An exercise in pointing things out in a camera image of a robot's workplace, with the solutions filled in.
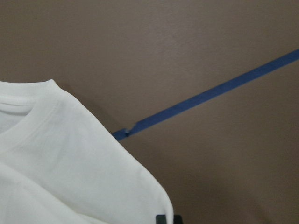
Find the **black object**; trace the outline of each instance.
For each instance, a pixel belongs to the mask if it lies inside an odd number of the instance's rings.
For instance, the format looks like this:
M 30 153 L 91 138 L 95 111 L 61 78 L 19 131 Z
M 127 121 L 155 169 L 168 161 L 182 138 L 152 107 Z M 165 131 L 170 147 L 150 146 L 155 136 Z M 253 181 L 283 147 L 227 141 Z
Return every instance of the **black object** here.
M 156 224 L 166 224 L 165 215 L 156 215 Z M 183 219 L 180 215 L 173 216 L 173 224 L 183 224 Z

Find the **blue painter's tape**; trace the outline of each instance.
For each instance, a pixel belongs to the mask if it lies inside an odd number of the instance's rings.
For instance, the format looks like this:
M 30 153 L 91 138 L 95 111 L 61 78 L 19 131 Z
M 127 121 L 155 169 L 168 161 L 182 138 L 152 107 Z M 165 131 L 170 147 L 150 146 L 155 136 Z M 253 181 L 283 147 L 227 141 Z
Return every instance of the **blue painter's tape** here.
M 117 140 L 122 140 L 132 134 L 138 133 L 150 126 L 160 123 L 168 118 L 171 118 L 181 112 L 189 110 L 199 104 L 202 104 L 214 97 L 217 97 L 223 93 L 226 93 L 234 88 L 237 88 L 247 82 L 250 82 L 256 78 L 268 74 L 276 69 L 279 69 L 285 65 L 288 65 L 299 59 L 299 49 L 295 50 L 287 55 L 284 55 L 278 59 L 275 59 L 267 64 L 264 64 L 256 69 L 246 72 L 236 78 L 233 78 L 225 83 L 222 83 L 214 88 L 211 88 L 199 95 L 196 95 L 190 99 L 180 102 L 170 108 L 167 108 L 161 112 L 158 112 L 148 118 L 138 121 L 131 130 L 122 129 L 113 133 L 112 135 Z

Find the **brown surface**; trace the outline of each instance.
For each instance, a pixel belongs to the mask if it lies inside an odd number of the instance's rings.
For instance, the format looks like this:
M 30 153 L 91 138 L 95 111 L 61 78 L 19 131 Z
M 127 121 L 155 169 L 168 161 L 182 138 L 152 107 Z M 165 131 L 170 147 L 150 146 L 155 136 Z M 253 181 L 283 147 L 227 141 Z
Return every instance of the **brown surface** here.
M 1 1 L 0 80 L 53 78 L 110 131 L 299 47 L 298 3 Z M 121 141 L 186 224 L 299 222 L 293 63 Z

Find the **white t-shirt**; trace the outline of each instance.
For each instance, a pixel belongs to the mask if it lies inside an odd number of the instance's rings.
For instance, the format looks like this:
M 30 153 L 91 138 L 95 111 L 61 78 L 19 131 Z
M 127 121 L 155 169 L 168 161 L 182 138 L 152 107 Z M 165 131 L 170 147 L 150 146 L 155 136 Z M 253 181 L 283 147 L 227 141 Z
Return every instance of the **white t-shirt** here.
M 173 224 L 158 181 L 53 79 L 0 81 L 0 224 Z

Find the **crew neckline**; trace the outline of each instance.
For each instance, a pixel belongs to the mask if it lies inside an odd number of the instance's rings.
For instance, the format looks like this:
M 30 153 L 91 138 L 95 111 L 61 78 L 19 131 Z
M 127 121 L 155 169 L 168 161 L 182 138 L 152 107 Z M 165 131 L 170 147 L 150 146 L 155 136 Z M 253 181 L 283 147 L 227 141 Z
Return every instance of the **crew neckline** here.
M 0 81 L 0 103 L 32 105 L 17 124 L 0 133 L 0 154 L 17 146 L 45 122 L 62 97 L 62 89 L 53 79 L 35 83 Z

